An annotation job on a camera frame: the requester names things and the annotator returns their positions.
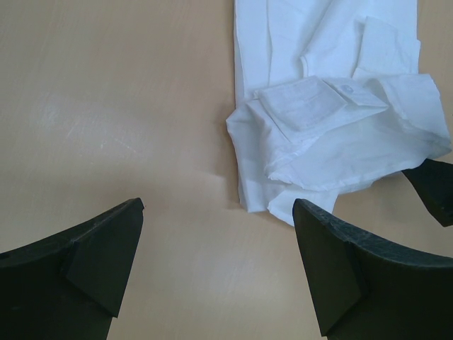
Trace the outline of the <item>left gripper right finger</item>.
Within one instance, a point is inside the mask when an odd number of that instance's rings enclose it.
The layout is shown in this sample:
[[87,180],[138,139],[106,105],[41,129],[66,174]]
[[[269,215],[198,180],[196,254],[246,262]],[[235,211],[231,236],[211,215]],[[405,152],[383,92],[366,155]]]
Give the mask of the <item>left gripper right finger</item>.
[[451,339],[452,259],[351,225],[305,199],[293,205],[321,335]]

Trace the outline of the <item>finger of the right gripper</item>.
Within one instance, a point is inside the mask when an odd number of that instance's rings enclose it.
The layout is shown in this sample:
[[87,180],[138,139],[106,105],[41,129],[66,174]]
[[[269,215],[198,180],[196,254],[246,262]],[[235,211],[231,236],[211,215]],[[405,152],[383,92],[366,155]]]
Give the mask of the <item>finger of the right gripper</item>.
[[452,226],[452,164],[426,159],[403,170],[428,212],[443,226]]

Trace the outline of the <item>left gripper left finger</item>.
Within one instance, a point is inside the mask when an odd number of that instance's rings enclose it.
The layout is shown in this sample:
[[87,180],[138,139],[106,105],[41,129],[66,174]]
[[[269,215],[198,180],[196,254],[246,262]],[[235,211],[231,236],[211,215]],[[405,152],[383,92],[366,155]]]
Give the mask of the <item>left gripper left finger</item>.
[[106,339],[144,221],[133,198],[1,254],[2,339]]

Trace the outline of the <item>white long sleeve shirt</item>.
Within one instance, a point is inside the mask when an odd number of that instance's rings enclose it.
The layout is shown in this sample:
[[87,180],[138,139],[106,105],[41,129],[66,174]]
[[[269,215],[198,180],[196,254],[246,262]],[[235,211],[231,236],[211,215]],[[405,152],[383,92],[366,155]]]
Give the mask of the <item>white long sleeve shirt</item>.
[[452,149],[418,68],[416,1],[236,1],[236,109],[226,125],[250,213],[292,224]]

